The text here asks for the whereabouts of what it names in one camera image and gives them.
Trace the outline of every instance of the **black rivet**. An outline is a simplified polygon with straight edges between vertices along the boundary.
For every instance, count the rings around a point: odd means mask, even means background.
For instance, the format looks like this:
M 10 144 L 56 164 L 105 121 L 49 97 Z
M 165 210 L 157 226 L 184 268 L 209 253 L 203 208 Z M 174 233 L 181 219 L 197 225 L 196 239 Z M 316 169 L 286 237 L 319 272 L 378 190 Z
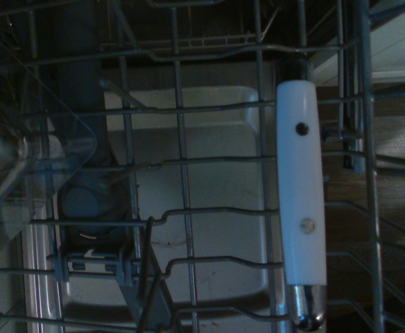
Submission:
M 308 125 L 306 125 L 305 123 L 299 123 L 299 124 L 297 125 L 297 127 L 295 127 L 295 130 L 297 131 L 297 133 L 298 133 L 299 135 L 302 135 L 302 136 L 304 136 L 304 135 L 306 135 L 307 133 L 309 133 L 309 127 L 308 127 Z

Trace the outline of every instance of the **wooden floor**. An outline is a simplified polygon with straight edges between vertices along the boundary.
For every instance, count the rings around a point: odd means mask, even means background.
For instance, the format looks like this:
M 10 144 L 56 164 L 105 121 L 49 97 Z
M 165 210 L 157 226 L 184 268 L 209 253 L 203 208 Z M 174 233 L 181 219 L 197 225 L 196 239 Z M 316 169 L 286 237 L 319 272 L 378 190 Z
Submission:
M 318 88 L 318 98 L 337 96 L 335 88 Z M 336 119 L 337 105 L 320 109 L 322 123 Z M 405 99 L 375 103 L 376 147 L 378 154 L 405 157 Z M 340 144 L 323 144 L 322 149 L 340 148 Z M 351 200 L 366 207 L 365 174 L 344 170 L 341 157 L 324 157 L 323 173 L 329 175 L 327 200 Z M 378 177 L 380 216 L 405 227 L 405 178 Z M 326 209 L 327 250 L 351 250 L 370 260 L 368 217 L 353 209 Z M 385 241 L 405 245 L 405 237 L 381 227 Z M 405 292 L 405 253 L 383 248 L 384 275 Z M 328 259 L 328 298 L 351 298 L 370 306 L 372 292 L 370 276 L 349 257 Z M 386 299 L 391 295 L 385 293 Z M 352 312 L 350 307 L 329 307 L 328 319 L 333 321 Z

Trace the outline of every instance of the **wire rack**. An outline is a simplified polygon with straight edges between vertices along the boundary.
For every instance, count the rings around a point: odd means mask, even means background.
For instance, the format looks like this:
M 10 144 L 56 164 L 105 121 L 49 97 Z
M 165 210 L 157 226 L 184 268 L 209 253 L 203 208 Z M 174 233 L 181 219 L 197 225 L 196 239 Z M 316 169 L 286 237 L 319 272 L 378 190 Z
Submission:
M 20 13 L 28 13 L 31 17 L 36 10 L 51 8 L 55 6 L 66 6 L 70 3 L 75 3 L 81 0 L 59 0 L 59 1 L 47 1 L 41 3 L 29 4 L 27 6 L 0 10 L 0 17 L 6 15 L 16 15 Z M 124 129 L 127 139 L 127 166 L 106 166 L 106 167 L 84 167 L 83 171 L 86 172 L 102 172 L 111 171 L 118 178 L 128 177 L 130 181 L 130 195 L 131 198 L 131 219 L 127 221 L 86 221 L 86 220 L 62 220 L 62 219 L 43 219 L 32 220 L 32 225 L 47 225 L 49 227 L 50 242 L 52 248 L 52 256 L 50 258 L 55 261 L 60 251 L 57 249 L 56 232 L 55 227 L 64 227 L 68 225 L 106 225 L 106 226 L 124 226 L 134 228 L 135 238 L 135 250 L 136 260 L 133 264 L 137 267 L 139 274 L 134 274 L 133 278 L 138 280 L 139 295 L 144 299 L 144 306 L 141 314 L 141 318 L 136 328 L 122 327 L 116 325 L 98 325 L 92 323 L 81 323 L 78 321 L 66 321 L 62 318 L 62 304 L 59 301 L 60 298 L 56 298 L 57 304 L 57 318 L 36 318 L 30 316 L 14 316 L 0 313 L 0 323 L 4 321 L 15 321 L 23 323 L 37 323 L 39 325 L 47 324 L 58 327 L 77 327 L 85 330 L 99 330 L 105 332 L 166 332 L 173 330 L 175 319 L 182 313 L 191 313 L 193 332 L 199 332 L 198 329 L 198 314 L 204 311 L 235 311 L 241 315 L 248 316 L 256 321 L 265 321 L 271 323 L 272 332 L 277 331 L 277 322 L 287 321 L 287 315 L 277 315 L 276 300 L 275 300 L 275 269 L 282 267 L 281 262 L 274 262 L 273 258 L 273 246 L 272 244 L 272 231 L 270 218 L 273 215 L 277 215 L 277 210 L 270 208 L 269 199 L 269 181 L 268 181 L 268 168 L 275 168 L 276 156 L 275 151 L 269 151 L 266 146 L 266 114 L 265 108 L 274 108 L 275 101 L 265 100 L 264 98 L 264 73 L 263 73 L 263 52 L 281 52 L 281 53 L 313 53 L 332 51 L 338 54 L 338 91 L 339 96 L 334 99 L 319 100 L 319 104 L 334 104 L 338 106 L 338 136 L 343 137 L 346 133 L 344 127 L 343 118 L 345 116 L 345 108 L 349 105 L 358 105 L 359 114 L 361 115 L 361 125 L 356 129 L 360 131 L 363 136 L 364 147 L 363 149 L 355 150 L 335 150 L 335 151 L 323 151 L 323 156 L 348 156 L 355 159 L 364 159 L 365 161 L 365 179 L 367 183 L 367 195 L 368 202 L 367 208 L 357 205 L 350 201 L 334 201 L 326 202 L 326 206 L 329 207 L 348 207 L 356 211 L 362 212 L 369 216 L 370 220 L 370 243 L 371 243 L 371 260 L 365 262 L 361 257 L 351 252 L 334 252 L 328 253 L 328 256 L 341 256 L 347 257 L 349 260 L 355 261 L 361 268 L 367 271 L 372 276 L 372 294 L 373 294 L 373 317 L 369 316 L 359 303 L 352 299 L 342 300 L 330 300 L 328 306 L 335 305 L 347 305 L 353 307 L 354 310 L 361 315 L 364 321 L 374 330 L 374 332 L 385 332 L 385 322 L 391 322 L 399 327 L 405 328 L 405 320 L 398 318 L 393 314 L 389 314 L 384 311 L 384 289 L 391 292 L 402 304 L 405 305 L 405 294 L 390 283 L 384 276 L 381 267 L 381 240 L 379 234 L 380 224 L 386 225 L 392 228 L 396 232 L 399 232 L 405 236 L 405 228 L 402 226 L 383 219 L 379 216 L 378 199 L 377 199 L 377 175 L 379 174 L 394 174 L 396 176 L 405 176 L 405 159 L 377 155 L 374 147 L 374 112 L 373 103 L 374 100 L 381 99 L 395 99 L 401 96 L 405 96 L 405 89 L 389 90 L 385 89 L 378 92 L 372 91 L 372 70 L 371 70 L 371 56 L 370 56 L 370 30 L 375 26 L 395 18 L 396 16 L 405 12 L 405 3 L 385 12 L 373 14 L 369 9 L 368 0 L 358 0 L 354 2 L 354 19 L 350 19 L 348 13 L 343 10 L 343 2 L 338 0 L 336 2 L 335 10 L 331 12 L 331 15 L 335 14 L 337 17 L 337 43 L 328 44 L 323 46 L 309 46 L 307 45 L 307 31 L 305 22 L 304 1 L 298 0 L 298 19 L 300 28 L 300 43 L 297 47 L 278 45 L 278 44 L 263 44 L 263 37 L 267 34 L 270 25 L 272 24 L 277 11 L 270 16 L 269 21 L 266 23 L 265 28 L 262 28 L 261 15 L 260 15 L 260 2 L 254 0 L 254 17 L 255 17 L 255 33 L 246 33 L 244 35 L 237 36 L 224 36 L 224 37 L 203 37 L 203 38 L 188 38 L 180 40 L 178 38 L 178 17 L 177 8 L 186 7 L 191 8 L 194 6 L 216 6 L 223 2 L 223 0 L 208 0 L 208 1 L 153 1 L 146 0 L 147 4 L 161 10 L 165 15 L 171 16 L 171 39 L 168 41 L 153 41 L 153 42 L 138 42 L 130 27 L 128 20 L 126 19 L 121 6 L 118 1 L 110 0 L 112 12 L 117 19 L 118 26 L 118 41 L 117 49 L 112 50 L 108 47 L 104 47 L 102 51 L 97 53 L 81 54 L 81 55 L 66 55 L 55 58 L 42 58 L 39 59 L 36 56 L 33 60 L 24 62 L 26 67 L 38 67 L 42 65 L 60 64 L 64 62 L 73 62 L 78 60 L 91 60 L 91 59 L 109 59 L 116 58 L 119 60 L 119 71 L 121 73 L 121 84 L 119 87 L 111 82 L 106 83 L 106 88 L 111 92 L 118 94 L 123 99 L 123 107 L 121 109 L 113 110 L 101 110 L 90 111 L 82 113 L 81 117 L 93 117 L 96 115 L 111 115 L 122 114 L 124 116 Z M 356 27 L 354 36 L 347 35 L 346 24 L 353 24 Z M 34 24 L 30 24 L 31 38 L 35 41 L 36 33 Z M 223 48 L 226 50 L 213 52 L 213 48 L 210 46 L 204 46 L 204 40 L 216 40 L 216 39 L 237 39 L 245 42 L 240 44 L 226 43 Z M 182 53 L 183 49 L 191 48 L 192 42 L 201 42 L 199 47 L 193 45 L 194 50 L 202 50 L 201 52 L 195 52 L 192 54 Z M 171 54 L 160 53 L 165 50 L 164 45 L 171 45 Z M 192 107 L 188 108 L 183 103 L 183 88 L 182 88 L 182 70 L 181 62 L 192 61 L 201 62 L 204 60 L 220 60 L 229 59 L 232 56 L 251 53 L 256 56 L 256 71 L 257 71 L 257 92 L 258 101 L 237 103 L 231 105 L 217 105 L 211 107 Z M 350 54 L 356 55 L 358 58 L 356 65 L 358 70 L 350 71 L 349 66 L 346 66 L 347 59 L 350 58 Z M 138 103 L 128 94 L 128 81 L 127 81 L 127 63 L 126 59 L 130 57 L 147 57 L 154 62 L 163 62 L 173 65 L 175 74 L 175 102 L 176 108 L 158 109 L 148 108 Z M 4 68 L 7 65 L 0 65 L 0 68 Z M 351 91 L 348 87 L 351 86 L 351 82 L 357 82 L 356 89 Z M 188 158 L 186 150 L 186 136 L 184 128 L 184 115 L 194 112 L 223 112 L 227 110 L 237 110 L 241 108 L 257 108 L 259 110 L 259 125 L 261 130 L 259 131 L 260 141 L 260 155 L 252 157 L 204 157 L 204 158 Z M 157 164 L 135 164 L 134 150 L 132 146 L 132 114 L 176 114 L 178 118 L 178 137 L 179 137 L 179 153 L 180 158 L 176 160 L 166 160 Z M 47 117 L 62 117 L 62 114 L 31 114 L 26 117 L 44 119 Z M 192 208 L 190 206 L 190 193 L 189 193 L 189 174 L 188 166 L 190 164 L 197 163 L 219 163 L 219 162 L 231 162 L 231 163 L 258 163 L 261 165 L 262 183 L 263 183 L 263 198 L 264 208 L 262 210 L 245 210 L 239 207 L 206 207 L 206 208 Z M 397 165 L 394 168 L 381 168 L 377 166 L 378 162 L 385 162 Z M 135 173 L 142 169 L 155 169 L 166 165 L 178 165 L 181 168 L 181 186 L 182 186 L 182 198 L 184 201 L 183 209 L 169 210 L 165 212 L 160 219 L 149 218 L 148 220 L 141 220 L 138 217 L 138 202 L 136 195 L 136 177 Z M 219 257 L 196 257 L 193 247 L 193 233 L 192 233 L 192 215 L 195 214 L 216 214 L 221 212 L 229 212 L 234 214 L 248 214 L 253 216 L 263 216 L 266 226 L 266 263 L 249 262 L 244 259 L 230 256 Z M 162 225 L 167 222 L 167 219 L 173 215 L 181 215 L 184 217 L 185 232 L 187 238 L 187 257 L 176 258 L 169 262 L 164 272 L 157 272 L 154 276 L 148 274 L 147 258 L 149 256 L 148 249 L 150 248 L 146 244 L 150 243 L 151 230 L 157 225 Z M 117 266 L 116 273 L 86 273 L 69 270 L 67 264 L 76 263 L 84 264 L 85 262 L 93 262 L 95 264 L 115 264 Z M 196 270 L 195 265 L 203 262 L 234 262 L 236 264 L 244 265 L 253 269 L 266 270 L 270 287 L 270 315 L 264 316 L 246 311 L 236 305 L 228 307 L 219 307 L 211 305 L 198 305 L 198 293 L 196 288 Z M 176 309 L 172 313 L 172 320 L 170 327 L 158 327 L 157 330 L 147 330 L 146 323 L 148 316 L 150 315 L 151 305 L 153 303 L 153 297 L 156 288 L 161 281 L 167 279 L 171 275 L 171 269 L 178 264 L 186 264 L 189 267 L 189 281 L 190 281 L 190 296 L 191 306 L 181 307 Z M 124 275 L 124 269 L 121 266 L 122 263 L 118 262 L 118 259 L 94 259 L 94 258 L 77 258 L 68 257 L 65 258 L 60 264 L 54 264 L 51 270 L 38 270 L 38 269 L 24 269 L 24 268 L 0 268 L 0 274 L 13 274 L 13 275 L 37 275 L 37 276 L 49 276 L 53 277 L 56 282 L 62 282 L 68 280 L 70 277 L 80 278 L 100 278 L 100 279 L 126 279 Z M 150 290 L 147 290 L 147 281 L 152 281 L 153 284 Z

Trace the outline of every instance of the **dishwasher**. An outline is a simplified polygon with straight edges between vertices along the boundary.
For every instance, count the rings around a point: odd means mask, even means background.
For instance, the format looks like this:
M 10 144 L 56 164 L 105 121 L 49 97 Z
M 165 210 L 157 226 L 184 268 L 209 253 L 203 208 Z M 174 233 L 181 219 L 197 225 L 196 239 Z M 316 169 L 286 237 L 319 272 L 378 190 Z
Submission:
M 380 203 L 405 154 L 380 150 L 374 112 L 405 80 L 374 85 L 371 53 L 403 15 L 0 1 L 0 332 L 405 332 L 405 225 Z

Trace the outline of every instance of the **white handle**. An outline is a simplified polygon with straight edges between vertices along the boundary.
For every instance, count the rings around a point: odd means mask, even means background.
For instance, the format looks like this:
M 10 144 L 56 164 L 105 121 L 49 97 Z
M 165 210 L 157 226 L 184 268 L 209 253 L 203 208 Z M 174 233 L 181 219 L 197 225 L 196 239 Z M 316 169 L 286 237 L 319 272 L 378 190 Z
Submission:
M 320 129 L 309 81 L 277 88 L 277 170 L 287 284 L 326 285 Z

